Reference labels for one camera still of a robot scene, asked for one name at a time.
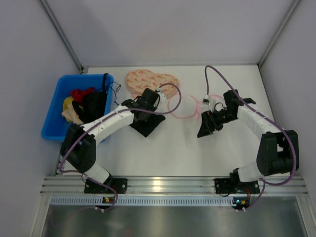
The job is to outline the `white mesh laundry bag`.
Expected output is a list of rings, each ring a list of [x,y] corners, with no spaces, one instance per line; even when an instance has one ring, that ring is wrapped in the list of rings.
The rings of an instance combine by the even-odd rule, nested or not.
[[[195,97],[185,94],[180,105],[171,114],[177,119],[198,119],[201,113],[210,110],[210,106]]]

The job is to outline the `black bra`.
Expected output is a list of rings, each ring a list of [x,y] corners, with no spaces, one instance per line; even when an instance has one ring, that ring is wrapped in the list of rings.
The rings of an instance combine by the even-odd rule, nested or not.
[[[146,138],[164,120],[165,116],[163,115],[150,115],[147,119],[135,119],[129,126]]]

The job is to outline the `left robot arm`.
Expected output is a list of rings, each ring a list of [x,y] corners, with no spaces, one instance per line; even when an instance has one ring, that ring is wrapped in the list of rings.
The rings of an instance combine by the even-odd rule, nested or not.
[[[83,125],[74,124],[68,130],[60,154],[74,167],[97,183],[111,185],[111,174],[96,161],[96,146],[109,135],[130,126],[144,137],[165,120],[165,116],[148,113],[156,111],[162,90],[146,88],[136,100],[128,99],[109,114]]]

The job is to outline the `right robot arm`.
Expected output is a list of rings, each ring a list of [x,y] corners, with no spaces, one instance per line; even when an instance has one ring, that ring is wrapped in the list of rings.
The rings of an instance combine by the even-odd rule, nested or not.
[[[224,125],[240,120],[259,139],[256,160],[230,173],[233,184],[257,181],[275,174],[292,175],[299,168],[299,138],[294,130],[284,130],[274,121],[258,112],[251,98],[241,99],[237,91],[224,93],[225,106],[217,110],[218,102],[204,99],[210,104],[201,113],[201,126],[197,137],[205,137],[223,129]]]

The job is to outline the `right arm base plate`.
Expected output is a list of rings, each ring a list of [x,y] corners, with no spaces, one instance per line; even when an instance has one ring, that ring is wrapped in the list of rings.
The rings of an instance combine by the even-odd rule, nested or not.
[[[259,194],[260,188],[257,181],[247,183],[234,183],[230,178],[216,178],[215,192],[218,195],[229,196],[231,194]]]

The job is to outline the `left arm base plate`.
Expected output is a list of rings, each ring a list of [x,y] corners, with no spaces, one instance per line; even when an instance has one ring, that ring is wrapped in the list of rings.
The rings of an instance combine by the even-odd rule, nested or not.
[[[108,184],[118,194],[125,194],[127,190],[127,179],[125,178],[113,178],[111,183]],[[112,194],[113,192],[95,182],[87,179],[84,187],[85,194]]]

